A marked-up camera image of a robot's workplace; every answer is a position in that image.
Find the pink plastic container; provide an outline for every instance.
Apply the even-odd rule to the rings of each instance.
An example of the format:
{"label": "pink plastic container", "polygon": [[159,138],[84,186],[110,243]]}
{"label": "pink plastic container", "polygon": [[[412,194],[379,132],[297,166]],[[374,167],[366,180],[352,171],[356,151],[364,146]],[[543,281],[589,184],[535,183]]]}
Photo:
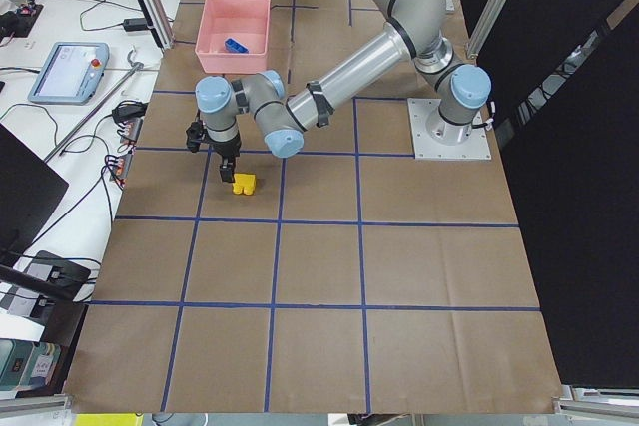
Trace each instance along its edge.
{"label": "pink plastic container", "polygon": [[[254,74],[267,69],[271,0],[205,0],[196,55],[208,74]],[[248,54],[229,53],[227,39]]]}

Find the touchscreen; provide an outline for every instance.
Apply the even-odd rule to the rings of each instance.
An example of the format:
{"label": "touchscreen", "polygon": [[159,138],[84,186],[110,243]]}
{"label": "touchscreen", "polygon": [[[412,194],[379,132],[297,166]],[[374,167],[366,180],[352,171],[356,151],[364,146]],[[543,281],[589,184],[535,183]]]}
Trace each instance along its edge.
{"label": "touchscreen", "polygon": [[82,81],[96,58],[97,47],[61,45],[54,56],[37,95],[43,97],[75,97],[80,94]]}

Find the metal base plate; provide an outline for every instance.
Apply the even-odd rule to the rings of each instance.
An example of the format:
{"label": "metal base plate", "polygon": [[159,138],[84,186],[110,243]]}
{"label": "metal base plate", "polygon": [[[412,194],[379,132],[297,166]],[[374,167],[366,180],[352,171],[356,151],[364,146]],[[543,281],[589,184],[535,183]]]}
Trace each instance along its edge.
{"label": "metal base plate", "polygon": [[[412,145],[417,160],[490,160],[490,148],[484,129],[474,129],[464,143],[454,147],[441,144],[426,130],[426,119],[441,101],[439,99],[408,99]],[[480,124],[477,113],[474,123]]]}

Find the brown paper floor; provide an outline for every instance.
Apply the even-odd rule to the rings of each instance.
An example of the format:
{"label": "brown paper floor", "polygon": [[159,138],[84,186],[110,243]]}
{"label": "brown paper floor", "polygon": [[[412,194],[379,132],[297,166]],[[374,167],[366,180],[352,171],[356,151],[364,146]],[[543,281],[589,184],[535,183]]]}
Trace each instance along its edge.
{"label": "brown paper floor", "polygon": [[[252,197],[191,154],[204,0],[183,0],[66,391],[79,411],[546,412],[553,364],[499,153],[412,157],[409,64],[272,157]],[[444,34],[467,40],[458,0]],[[300,91],[379,32],[370,0],[272,0],[269,67]]]}

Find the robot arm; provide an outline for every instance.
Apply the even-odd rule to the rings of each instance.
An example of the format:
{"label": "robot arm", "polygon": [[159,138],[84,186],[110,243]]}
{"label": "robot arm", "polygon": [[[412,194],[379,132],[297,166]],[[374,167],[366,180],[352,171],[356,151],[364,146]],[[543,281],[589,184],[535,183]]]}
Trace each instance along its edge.
{"label": "robot arm", "polygon": [[433,133],[433,137],[451,143],[451,133],[459,136],[461,127],[471,128],[490,91],[490,80],[481,69],[463,66],[441,36],[445,0],[373,1],[386,19],[382,32],[287,101],[284,85],[274,71],[232,83],[221,77],[200,81],[196,98],[202,119],[187,130],[190,150],[196,151],[200,143],[213,145],[223,158],[222,180],[232,182],[241,144],[237,114],[250,113],[273,155],[287,158],[302,148],[306,130],[328,125],[330,115],[341,104],[398,63],[411,59],[442,96],[437,119],[432,121],[433,131],[440,134]]}

